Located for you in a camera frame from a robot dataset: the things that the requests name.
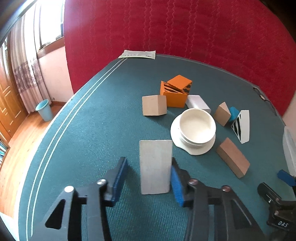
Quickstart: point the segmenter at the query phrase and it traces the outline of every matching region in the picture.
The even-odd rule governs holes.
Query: white plate
[[[215,143],[216,134],[209,142],[207,142],[202,147],[190,145],[181,139],[181,133],[179,129],[180,117],[181,115],[177,116],[170,127],[170,135],[172,137],[174,144],[193,156],[201,155],[208,152]]]

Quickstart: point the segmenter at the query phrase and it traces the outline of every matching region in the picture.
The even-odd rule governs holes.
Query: blue block
[[[128,160],[124,158],[124,161],[118,172],[118,175],[115,179],[114,186],[113,186],[113,195],[111,198],[111,202],[113,203],[113,205],[115,205],[120,198],[127,172],[128,172]]]
[[[291,176],[289,173],[285,172],[284,170],[280,170],[277,174],[278,178],[288,184],[290,187],[296,185],[295,177]]]
[[[183,207],[183,204],[184,204],[183,186],[173,166],[172,166],[172,171],[170,176],[170,184],[172,186],[176,201],[179,203],[181,207]]]
[[[233,107],[233,106],[231,106],[229,108],[229,111],[230,111],[231,116],[230,116],[228,122],[235,121],[236,118],[237,118],[237,116],[239,115],[239,111],[235,107]]]

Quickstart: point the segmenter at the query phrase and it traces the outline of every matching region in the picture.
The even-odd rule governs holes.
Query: black and white striped block
[[[239,141],[243,144],[250,140],[250,113],[241,110],[236,121],[231,125]]]

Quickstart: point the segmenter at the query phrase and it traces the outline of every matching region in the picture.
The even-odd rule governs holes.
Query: white block
[[[188,95],[186,105],[188,108],[202,109],[208,112],[209,114],[211,113],[211,109],[199,95]]]
[[[141,193],[159,194],[170,190],[172,140],[141,140]]]
[[[250,140],[250,113],[241,110],[236,121],[231,125],[239,141],[244,144]]]
[[[284,128],[283,149],[289,173],[296,176],[296,145],[287,126]]]

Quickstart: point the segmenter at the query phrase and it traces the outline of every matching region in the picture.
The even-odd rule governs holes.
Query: paper
[[[125,50],[118,58],[152,58],[155,59],[155,51],[131,51]]]
[[[160,194],[170,191],[172,140],[141,140],[141,193]]]

